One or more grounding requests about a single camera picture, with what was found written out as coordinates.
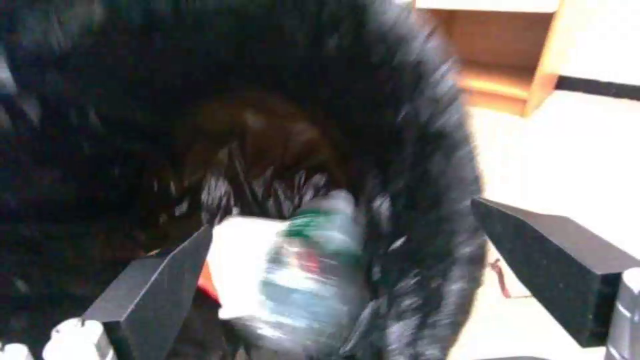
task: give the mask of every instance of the red object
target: red object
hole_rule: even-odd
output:
[[[216,291],[216,287],[213,285],[213,278],[211,277],[211,271],[209,270],[209,263],[206,261],[204,263],[204,266],[202,267],[200,278],[198,279],[198,288],[204,291],[216,302],[220,302],[218,300],[218,292]]]

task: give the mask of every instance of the white wall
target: white wall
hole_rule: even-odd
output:
[[[576,33],[562,74],[640,85],[640,1],[565,1]]]

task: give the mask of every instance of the white floor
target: white floor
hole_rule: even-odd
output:
[[[529,119],[471,112],[487,198],[569,216],[640,257],[640,102],[556,92]],[[508,281],[527,294],[512,274]],[[502,297],[487,272],[451,360],[603,354],[580,349],[535,299]]]

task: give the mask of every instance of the wooden shelf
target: wooden shelf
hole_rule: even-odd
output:
[[[415,0],[418,9],[554,13],[560,0]]]
[[[460,86],[467,91],[527,100],[534,73],[534,69],[466,62],[463,64]]]
[[[435,21],[461,60],[469,105],[528,117],[554,91],[563,34],[570,31],[561,0],[415,0],[414,6],[418,22]]]

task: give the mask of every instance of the black baseboard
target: black baseboard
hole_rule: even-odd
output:
[[[560,76],[556,89],[640,101],[640,86],[638,85]]]

